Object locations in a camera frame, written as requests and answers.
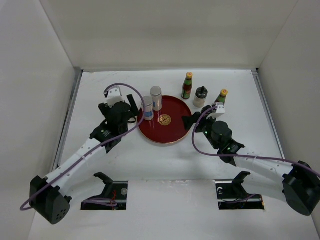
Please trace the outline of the white bead jar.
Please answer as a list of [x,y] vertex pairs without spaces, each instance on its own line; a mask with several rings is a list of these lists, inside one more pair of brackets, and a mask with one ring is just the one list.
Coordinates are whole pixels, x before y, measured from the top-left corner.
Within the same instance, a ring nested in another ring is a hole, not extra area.
[[150,96],[144,96],[143,101],[145,105],[145,107],[142,108],[144,111],[144,119],[151,121],[154,118],[153,99]]
[[162,109],[162,89],[159,86],[153,86],[150,89],[152,98],[153,110],[160,111]]

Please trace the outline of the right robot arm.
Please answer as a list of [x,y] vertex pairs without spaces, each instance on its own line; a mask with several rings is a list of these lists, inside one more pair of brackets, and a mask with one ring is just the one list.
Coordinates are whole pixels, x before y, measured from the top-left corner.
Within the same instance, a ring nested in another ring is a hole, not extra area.
[[320,202],[320,174],[303,161],[261,156],[232,138],[228,124],[215,120],[217,106],[182,116],[184,128],[202,133],[226,164],[243,168],[232,181],[235,202],[254,195],[268,196],[287,203],[297,213],[310,216]]

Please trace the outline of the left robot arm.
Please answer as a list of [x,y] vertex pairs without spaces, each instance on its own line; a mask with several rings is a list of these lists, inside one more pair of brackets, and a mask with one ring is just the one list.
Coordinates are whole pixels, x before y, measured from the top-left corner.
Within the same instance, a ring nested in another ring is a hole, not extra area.
[[89,162],[104,158],[128,133],[129,121],[139,115],[134,97],[113,94],[98,108],[105,117],[84,145],[64,164],[45,177],[34,177],[29,187],[29,205],[50,224],[59,223],[69,212],[71,188],[90,178]]

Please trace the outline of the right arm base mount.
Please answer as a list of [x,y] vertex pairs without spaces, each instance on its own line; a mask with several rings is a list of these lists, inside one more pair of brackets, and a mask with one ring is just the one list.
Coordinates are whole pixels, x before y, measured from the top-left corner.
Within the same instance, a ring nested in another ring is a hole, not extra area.
[[261,195],[249,194],[240,184],[231,180],[216,181],[216,195],[219,210],[264,210]]

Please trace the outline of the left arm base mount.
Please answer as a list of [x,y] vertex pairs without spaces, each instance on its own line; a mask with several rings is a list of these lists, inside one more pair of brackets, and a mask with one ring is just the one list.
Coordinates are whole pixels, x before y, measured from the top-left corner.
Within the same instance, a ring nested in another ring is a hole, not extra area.
[[98,195],[81,202],[82,211],[125,211],[127,209],[128,181],[113,181],[102,172],[93,175],[100,179],[104,188]]

